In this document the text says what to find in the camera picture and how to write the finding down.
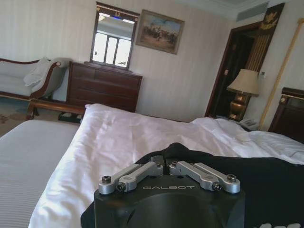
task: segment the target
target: door frame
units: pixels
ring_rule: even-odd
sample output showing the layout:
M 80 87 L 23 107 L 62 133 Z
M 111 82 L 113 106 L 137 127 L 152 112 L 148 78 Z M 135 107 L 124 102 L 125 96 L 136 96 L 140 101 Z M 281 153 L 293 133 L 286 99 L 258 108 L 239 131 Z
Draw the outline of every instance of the door frame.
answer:
M 224 55 L 223 55 L 223 58 L 222 58 L 222 61 L 221 61 L 220 65 L 219 65 L 218 74 L 217 74 L 217 77 L 215 79 L 213 89 L 212 89 L 212 92 L 211 92 L 211 95 L 210 95 L 210 98 L 209 98 L 208 106 L 207 106 L 207 109 L 206 109 L 206 112 L 205 112 L 205 117 L 208 117 L 209 114 L 210 114 L 211 104 L 212 104 L 212 101 L 214 99 L 215 90 L 216 90 L 216 87 L 219 83 L 219 78 L 220 78 L 222 72 L 224 71 L 224 63 L 225 63 L 225 60 L 226 60 L 226 57 L 227 57 L 229 47 L 230 47 L 230 45 L 232 45 L 232 36 L 237 32 L 259 29 L 261 23 L 262 23 L 262 21 L 255 22 L 255 23 L 252 23 L 252 24 L 249 24 L 249 25 L 244 25 L 244 26 L 241 26 L 241 27 L 233 28 L 230 31 L 229 38 L 228 38 L 228 41 L 227 41 L 227 44 L 226 44 L 226 47 L 225 47 Z

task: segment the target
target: carpet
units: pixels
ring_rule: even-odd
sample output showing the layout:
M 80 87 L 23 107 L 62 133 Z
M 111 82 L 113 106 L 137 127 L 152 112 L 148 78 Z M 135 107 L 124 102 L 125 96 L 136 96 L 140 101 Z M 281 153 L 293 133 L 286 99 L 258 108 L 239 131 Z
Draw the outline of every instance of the carpet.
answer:
M 28 109 L 27 101 L 0 97 L 0 137 L 25 121 Z M 58 121 L 60 112 L 38 109 L 37 120 Z

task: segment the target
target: mirror frame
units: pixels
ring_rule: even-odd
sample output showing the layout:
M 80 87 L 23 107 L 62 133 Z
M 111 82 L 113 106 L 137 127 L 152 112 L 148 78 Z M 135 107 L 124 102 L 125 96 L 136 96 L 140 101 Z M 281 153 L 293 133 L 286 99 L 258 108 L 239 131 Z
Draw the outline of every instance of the mirror frame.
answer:
M 93 52 L 94 52 L 94 45 L 95 45 L 95 36 L 96 36 L 96 33 L 97 33 L 99 13 L 101 11 L 103 13 L 106 13 L 106 14 L 109 14 L 109 15 L 117 15 L 118 14 L 123 19 L 132 20 L 132 21 L 135 22 L 133 24 L 133 32 L 132 32 L 132 37 L 131 37 L 131 47 L 130 47 L 130 53 L 129 53 L 128 63 L 127 63 L 126 67 L 116 66 L 114 64 L 102 63 L 102 62 L 98 62 L 98 61 L 94 61 L 93 60 Z M 103 3 L 100 3 L 100 2 L 97 1 L 96 2 L 96 16 L 95 16 L 95 25 L 94 25 L 92 47 L 91 47 L 90 62 L 91 63 L 95 63 L 95 64 L 104 65 L 104 66 L 109 66 L 109 67 L 129 70 L 130 60 L 131 60 L 131 55 L 132 55 L 132 50 L 133 50 L 133 45 L 134 45 L 135 32 L 136 32 L 137 22 L 138 22 L 139 16 L 140 16 L 139 13 L 135 13 L 135 12 L 132 12 L 132 11 L 124 10 L 124 9 L 121 9 L 121 8 L 118 8 L 118 7 L 114 7 L 114 6 L 110 6 L 110 5 L 107 5 L 107 4 L 103 4 Z

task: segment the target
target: white duvet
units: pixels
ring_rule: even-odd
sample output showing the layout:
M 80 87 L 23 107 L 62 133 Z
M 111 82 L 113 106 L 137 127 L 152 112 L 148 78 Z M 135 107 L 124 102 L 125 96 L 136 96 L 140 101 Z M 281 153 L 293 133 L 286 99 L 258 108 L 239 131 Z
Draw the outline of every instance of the white duvet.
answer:
M 218 156 L 277 157 L 304 164 L 304 145 L 235 123 L 199 118 L 179 123 L 88 105 L 84 119 L 38 201 L 29 227 L 77 228 L 103 175 L 112 175 L 171 143 Z

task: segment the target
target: framed painting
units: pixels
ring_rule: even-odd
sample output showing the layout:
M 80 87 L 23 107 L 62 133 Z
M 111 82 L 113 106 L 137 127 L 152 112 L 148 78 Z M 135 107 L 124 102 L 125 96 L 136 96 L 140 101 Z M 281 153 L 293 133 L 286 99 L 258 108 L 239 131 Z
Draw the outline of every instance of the framed painting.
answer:
M 143 10 L 136 45 L 177 54 L 184 21 Z

